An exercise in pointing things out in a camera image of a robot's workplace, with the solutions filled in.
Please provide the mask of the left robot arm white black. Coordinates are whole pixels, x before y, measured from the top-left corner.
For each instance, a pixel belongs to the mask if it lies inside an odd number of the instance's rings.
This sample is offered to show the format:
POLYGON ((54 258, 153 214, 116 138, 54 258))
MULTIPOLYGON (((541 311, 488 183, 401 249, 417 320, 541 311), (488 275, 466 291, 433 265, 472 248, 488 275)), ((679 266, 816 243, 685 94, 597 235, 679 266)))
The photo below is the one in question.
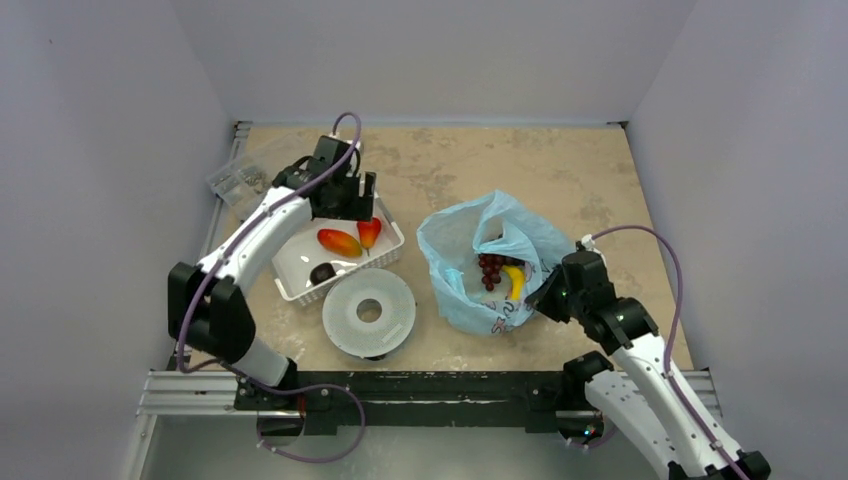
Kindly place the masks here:
POLYGON ((312 154, 281 170, 243 224, 195 264, 167 277, 167 330, 178 347, 200 350, 260 383, 272 408, 298 395, 297 364, 261 340, 247 296, 284 244, 315 219, 367 220, 376 175, 361 171, 360 143, 319 138, 312 154))

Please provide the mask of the red fake grapes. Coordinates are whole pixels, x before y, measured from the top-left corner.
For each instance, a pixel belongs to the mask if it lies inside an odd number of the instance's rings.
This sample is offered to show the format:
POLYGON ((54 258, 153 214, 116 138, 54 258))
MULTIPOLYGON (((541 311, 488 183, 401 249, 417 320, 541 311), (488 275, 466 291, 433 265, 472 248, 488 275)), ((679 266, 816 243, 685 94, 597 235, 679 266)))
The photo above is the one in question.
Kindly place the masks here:
POLYGON ((503 255, 497 254, 479 254, 478 267, 481 270, 481 283, 486 291, 494 291, 497 285, 502 284, 505 280, 510 280, 502 274, 501 268, 504 265, 519 266, 524 269, 524 261, 503 255))

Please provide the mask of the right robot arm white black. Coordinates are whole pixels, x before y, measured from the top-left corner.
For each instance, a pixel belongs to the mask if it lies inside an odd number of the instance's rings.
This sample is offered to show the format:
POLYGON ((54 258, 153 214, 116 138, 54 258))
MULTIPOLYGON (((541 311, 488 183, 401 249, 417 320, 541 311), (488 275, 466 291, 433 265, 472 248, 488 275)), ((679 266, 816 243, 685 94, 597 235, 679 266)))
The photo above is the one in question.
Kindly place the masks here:
POLYGON ((599 345, 564 364, 563 397, 600 410, 660 478, 770 476, 764 455, 744 450, 700 400, 643 304, 616 293, 600 254, 566 255, 525 302, 554 321, 577 321, 599 345))

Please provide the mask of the light blue plastic bag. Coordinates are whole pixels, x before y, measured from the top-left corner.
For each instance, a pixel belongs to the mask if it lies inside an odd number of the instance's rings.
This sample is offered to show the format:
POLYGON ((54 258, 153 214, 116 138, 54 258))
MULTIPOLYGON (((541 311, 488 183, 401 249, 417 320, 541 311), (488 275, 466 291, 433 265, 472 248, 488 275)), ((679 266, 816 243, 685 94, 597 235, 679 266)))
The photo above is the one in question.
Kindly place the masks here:
POLYGON ((416 231, 439 314, 465 333, 491 336, 522 326, 532 315, 524 299, 538 289, 574 242, 513 196, 496 190, 431 214, 416 231), (512 299, 511 280, 485 289, 481 256, 520 260, 526 278, 512 299))

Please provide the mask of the yellow fake fruit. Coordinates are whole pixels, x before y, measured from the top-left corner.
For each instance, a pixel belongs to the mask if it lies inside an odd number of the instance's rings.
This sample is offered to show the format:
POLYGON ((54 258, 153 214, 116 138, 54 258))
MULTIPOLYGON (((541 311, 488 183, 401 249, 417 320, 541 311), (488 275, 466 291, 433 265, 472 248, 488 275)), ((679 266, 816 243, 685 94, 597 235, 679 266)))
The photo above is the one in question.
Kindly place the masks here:
POLYGON ((504 265, 501 272, 510 280, 508 300, 518 301, 521 299, 522 290, 526 284, 524 269, 519 266, 504 265))

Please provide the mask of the red orange fake fruit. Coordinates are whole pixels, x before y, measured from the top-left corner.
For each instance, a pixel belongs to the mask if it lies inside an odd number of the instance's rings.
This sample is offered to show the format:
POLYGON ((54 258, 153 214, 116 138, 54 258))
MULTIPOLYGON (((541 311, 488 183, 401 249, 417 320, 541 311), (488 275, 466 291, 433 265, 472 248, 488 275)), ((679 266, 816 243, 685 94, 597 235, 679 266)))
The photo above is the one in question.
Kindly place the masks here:
POLYGON ((341 230, 320 229, 316 239, 325 250, 345 258, 358 258, 363 253, 359 241, 341 230))

